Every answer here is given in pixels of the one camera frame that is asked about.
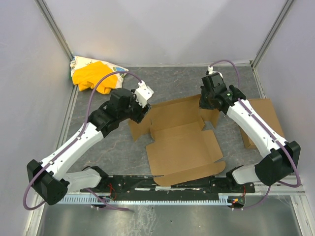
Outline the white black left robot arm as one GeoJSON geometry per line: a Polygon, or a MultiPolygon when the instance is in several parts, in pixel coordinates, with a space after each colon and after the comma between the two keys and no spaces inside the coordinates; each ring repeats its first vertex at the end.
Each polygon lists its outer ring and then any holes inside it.
{"type": "Polygon", "coordinates": [[[88,149],[117,129],[122,121],[130,119],[140,123],[151,108],[148,101],[153,94],[150,88],[119,88],[111,92],[109,100],[88,112],[88,118],[78,132],[58,150],[40,162],[31,160],[27,164],[27,189],[33,188],[45,203],[52,206],[68,192],[97,187],[106,177],[99,167],[75,173],[68,173],[69,168],[88,149]]]}

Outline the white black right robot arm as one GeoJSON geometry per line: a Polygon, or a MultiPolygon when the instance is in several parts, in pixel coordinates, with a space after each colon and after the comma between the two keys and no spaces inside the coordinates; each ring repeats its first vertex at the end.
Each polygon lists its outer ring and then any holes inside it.
{"type": "Polygon", "coordinates": [[[237,167],[231,175],[237,184],[262,182],[266,186],[283,184],[283,178],[295,174],[298,187],[301,179],[297,171],[301,147],[296,141],[288,142],[274,131],[254,110],[246,96],[233,85],[226,86],[222,74],[207,72],[202,78],[199,107],[223,112],[247,134],[257,147],[262,160],[257,164],[237,167]]]}

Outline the brown cardboard box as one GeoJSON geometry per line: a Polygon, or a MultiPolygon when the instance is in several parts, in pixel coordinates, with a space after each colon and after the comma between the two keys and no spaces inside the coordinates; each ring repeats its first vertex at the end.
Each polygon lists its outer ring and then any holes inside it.
{"type": "Polygon", "coordinates": [[[217,175],[226,167],[214,131],[204,129],[207,121],[216,127],[220,113],[201,109],[199,100],[195,95],[155,104],[140,123],[128,123],[134,140],[145,134],[154,140],[146,153],[159,186],[217,175]]]}

